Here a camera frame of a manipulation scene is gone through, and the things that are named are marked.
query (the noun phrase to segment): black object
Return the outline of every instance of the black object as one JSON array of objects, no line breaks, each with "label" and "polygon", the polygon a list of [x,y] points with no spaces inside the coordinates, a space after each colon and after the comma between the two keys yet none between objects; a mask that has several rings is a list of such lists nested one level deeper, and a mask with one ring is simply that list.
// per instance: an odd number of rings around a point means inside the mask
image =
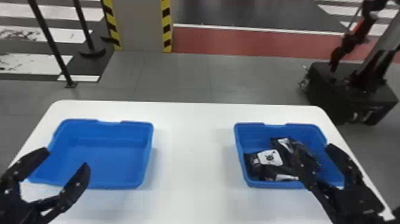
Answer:
[{"label": "black object", "polygon": [[48,156],[46,148],[26,154],[0,178],[0,223],[46,224],[66,212],[89,185],[90,168],[86,163],[77,170],[61,192],[53,197],[26,202],[20,195],[20,183]]},{"label": "black object", "polygon": [[57,45],[55,44],[53,37],[50,34],[50,30],[46,24],[46,20],[43,18],[42,13],[40,12],[38,3],[36,2],[36,0],[28,0],[28,3],[30,5],[33,13],[35,14],[37,22],[40,25],[40,28],[43,30],[43,33],[45,34],[46,39],[47,39],[47,43],[49,43],[51,51],[53,52],[54,57],[57,60],[58,66],[60,67],[62,74],[64,75],[64,77],[67,81],[66,88],[75,88],[78,85],[78,83],[72,81],[71,76],[68,72],[67,66],[64,64],[64,61],[61,58],[61,54],[57,48]]},{"label": "black object", "polygon": [[[286,145],[283,146],[279,140],[285,140]],[[251,178],[258,181],[297,181],[298,175],[294,169],[293,158],[300,154],[308,158],[305,162],[307,167],[312,167],[314,172],[320,170],[320,164],[304,144],[290,138],[271,138],[270,141],[272,148],[279,153],[283,164],[281,166],[262,164],[258,158],[259,152],[244,154],[247,172]]]},{"label": "black object", "polygon": [[329,63],[313,63],[300,82],[310,103],[324,109],[336,125],[346,122],[376,125],[398,103],[385,80],[385,73],[400,49],[400,14],[397,13],[365,61],[339,60],[361,43],[377,20],[372,11],[382,10],[387,0],[364,0],[364,20],[355,33],[346,34],[342,46],[332,52]]},{"label": "black object", "polygon": [[294,157],[294,165],[299,180],[319,200],[330,220],[334,224],[380,224],[400,223],[397,208],[393,214],[396,219],[385,222],[379,213],[384,207],[374,192],[365,185],[363,174],[349,155],[333,144],[329,144],[326,153],[337,165],[345,177],[344,188],[329,185],[312,175],[305,157]]},{"label": "black object", "polygon": [[85,34],[87,47],[89,48],[89,52],[79,52],[83,57],[102,57],[105,55],[105,48],[96,49],[93,44],[92,37],[90,36],[88,25],[86,24],[85,17],[82,12],[82,6],[80,5],[79,0],[74,0],[74,6],[76,13],[79,18],[80,25],[82,26],[83,33]]},{"label": "black object", "polygon": [[307,73],[308,100],[323,108],[336,125],[346,122],[376,125],[398,103],[396,95],[383,79],[358,77],[358,82],[370,80],[374,92],[360,87],[367,85],[352,82],[352,75],[359,66],[341,63],[338,71],[333,73],[328,63],[313,63]]},{"label": "black object", "polygon": [[352,52],[356,45],[362,44],[366,41],[366,36],[372,28],[372,25],[378,20],[378,18],[372,14],[385,8],[388,0],[363,0],[362,17],[358,23],[358,26],[352,31],[344,35],[341,46],[335,48],[331,55],[329,65],[330,71],[336,71],[339,61],[346,55]]}]

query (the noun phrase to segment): blue tray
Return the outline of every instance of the blue tray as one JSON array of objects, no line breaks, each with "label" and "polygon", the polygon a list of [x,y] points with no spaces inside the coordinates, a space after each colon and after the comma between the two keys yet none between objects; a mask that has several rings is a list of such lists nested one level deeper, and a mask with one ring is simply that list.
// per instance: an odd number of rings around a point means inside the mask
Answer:
[{"label": "blue tray", "polygon": [[242,167],[243,177],[248,186],[257,188],[304,188],[303,184],[299,181],[258,181],[248,176],[244,154],[271,148],[270,138],[293,138],[302,142],[311,150],[311,153],[322,166],[322,170],[317,173],[318,177],[332,185],[343,186],[343,175],[325,153],[324,148],[327,146],[327,141],[322,131],[316,125],[237,123],[234,130],[237,153]]},{"label": "blue tray", "polygon": [[151,123],[64,120],[48,146],[51,155],[29,180],[64,186],[87,162],[88,188],[137,188],[145,177],[152,136]]}]

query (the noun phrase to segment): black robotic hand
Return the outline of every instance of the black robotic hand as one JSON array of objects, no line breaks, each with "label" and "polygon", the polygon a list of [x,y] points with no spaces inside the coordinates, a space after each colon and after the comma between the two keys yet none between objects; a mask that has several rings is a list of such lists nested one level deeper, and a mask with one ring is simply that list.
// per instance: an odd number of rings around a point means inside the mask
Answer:
[{"label": "black robotic hand", "polygon": [[399,208],[393,214],[396,220],[385,222],[379,213],[383,204],[375,193],[364,183],[363,174],[349,155],[333,144],[329,144],[326,153],[345,177],[344,188],[339,189],[319,180],[312,175],[313,168],[308,167],[309,158],[301,154],[295,155],[295,170],[299,180],[311,191],[325,209],[334,224],[384,224],[400,223]]},{"label": "black robotic hand", "polygon": [[90,168],[86,163],[77,170],[61,192],[53,197],[33,202],[24,201],[20,182],[27,178],[48,156],[46,148],[24,155],[0,178],[0,223],[46,224],[66,212],[89,185]]}]

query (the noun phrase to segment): pole base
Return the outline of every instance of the pole base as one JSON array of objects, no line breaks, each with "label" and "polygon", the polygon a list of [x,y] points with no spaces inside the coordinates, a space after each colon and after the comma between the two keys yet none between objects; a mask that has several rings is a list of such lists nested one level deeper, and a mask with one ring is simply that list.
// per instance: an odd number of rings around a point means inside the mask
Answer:
[{"label": "pole base", "polygon": [[77,82],[72,82],[72,84],[70,84],[70,85],[67,83],[67,85],[65,86],[65,88],[66,88],[66,89],[75,89],[77,85],[78,85]]},{"label": "pole base", "polygon": [[387,84],[381,84],[375,93],[349,85],[349,76],[359,67],[359,64],[340,63],[333,73],[328,63],[313,63],[301,82],[307,85],[302,89],[309,102],[324,109],[336,125],[376,125],[398,103]]},{"label": "pole base", "polygon": [[79,51],[79,54],[84,58],[99,58],[105,55],[105,48],[89,50],[89,52]]}]

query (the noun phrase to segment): metal barrier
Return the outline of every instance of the metal barrier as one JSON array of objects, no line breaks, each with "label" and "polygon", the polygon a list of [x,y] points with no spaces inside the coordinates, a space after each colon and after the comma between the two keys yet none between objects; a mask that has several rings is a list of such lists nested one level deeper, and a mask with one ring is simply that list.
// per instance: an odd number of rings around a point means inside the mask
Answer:
[{"label": "metal barrier", "polygon": [[77,83],[72,81],[71,76],[68,72],[67,66],[65,65],[63,59],[61,58],[61,54],[57,48],[57,45],[54,42],[53,37],[51,36],[49,27],[47,26],[46,20],[43,18],[42,13],[40,12],[38,3],[36,0],[28,0],[28,3],[35,14],[35,17],[37,19],[37,22],[40,25],[40,28],[43,30],[43,33],[46,36],[47,43],[49,43],[49,46],[51,48],[51,51],[53,52],[55,59],[57,60],[58,66],[60,67],[62,74],[64,75],[66,81],[67,81],[67,86],[66,88],[75,88],[77,86]]},{"label": "metal barrier", "polygon": [[[67,85],[65,87],[66,88],[75,88],[77,86],[77,82],[74,82],[72,80],[72,78],[68,72],[67,66],[64,63],[63,59],[61,58],[60,51],[58,50],[57,45],[50,33],[50,30],[46,23],[46,20],[44,19],[43,15],[39,9],[38,3],[36,2],[36,0],[28,0],[28,3],[30,5],[33,13],[35,14],[37,22],[39,23],[40,28],[42,29],[42,31],[47,39],[47,43],[49,44],[49,47],[51,48],[51,51],[53,52],[55,59],[57,60],[57,63],[61,69],[62,75],[65,77],[65,79],[67,81]],[[73,0],[73,3],[75,6],[75,9],[76,9],[76,13],[78,15],[79,22],[82,27],[83,33],[85,34],[87,47],[89,48],[89,52],[79,51],[80,55],[82,57],[102,57],[102,56],[104,56],[106,53],[105,48],[103,47],[103,48],[96,49],[93,44],[93,40],[89,33],[88,25],[86,24],[86,20],[83,15],[83,11],[82,11],[82,6],[80,5],[79,0]]]}]

